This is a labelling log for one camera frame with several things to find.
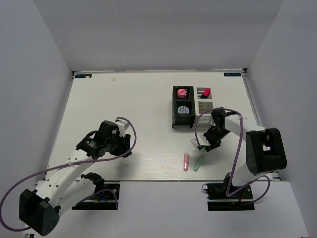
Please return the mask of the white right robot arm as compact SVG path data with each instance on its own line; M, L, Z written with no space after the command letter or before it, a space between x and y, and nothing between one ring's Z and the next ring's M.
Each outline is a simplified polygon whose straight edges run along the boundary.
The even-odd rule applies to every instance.
M287 167L282 136L277 128L256 125L240 113L225 108L211 110L214 125L198 136L199 148L207 152L221 146L230 133L239 136L233 167L224 180L224 193L231 198L241 193L242 187L256 179Z

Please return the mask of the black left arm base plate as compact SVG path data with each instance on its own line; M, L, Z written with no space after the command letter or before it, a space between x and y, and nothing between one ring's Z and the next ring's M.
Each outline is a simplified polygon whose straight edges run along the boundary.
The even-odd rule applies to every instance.
M77 203L72 210L115 211L118 210L120 183L105 183L102 193Z

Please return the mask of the pink cap black highlighter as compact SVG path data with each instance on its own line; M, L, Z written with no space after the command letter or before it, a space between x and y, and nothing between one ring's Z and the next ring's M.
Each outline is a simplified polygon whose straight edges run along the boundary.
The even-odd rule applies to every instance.
M205 91L202 93L200 98L207 99L209 97L210 93L211 93L211 90L209 88L206 88Z

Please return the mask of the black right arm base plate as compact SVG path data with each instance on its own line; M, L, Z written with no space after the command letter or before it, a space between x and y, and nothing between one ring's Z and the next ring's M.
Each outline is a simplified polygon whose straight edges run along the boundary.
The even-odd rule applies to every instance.
M232 197L226 196L226 189L222 183L205 183L202 190L207 194L208 211L254 211L253 194L248 186Z

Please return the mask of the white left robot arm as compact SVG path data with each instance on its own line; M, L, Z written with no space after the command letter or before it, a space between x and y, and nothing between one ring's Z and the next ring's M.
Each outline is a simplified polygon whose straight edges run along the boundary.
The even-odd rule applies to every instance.
M109 153L116 158L132 154L131 136L126 131L131 122L118 117L115 122L103 121L96 131L89 132L77 145L63 168L33 190L24 190L19 197L19 219L41 236L46 236L60 217L86 197L104 194L105 180L98 174L84 173L93 163Z

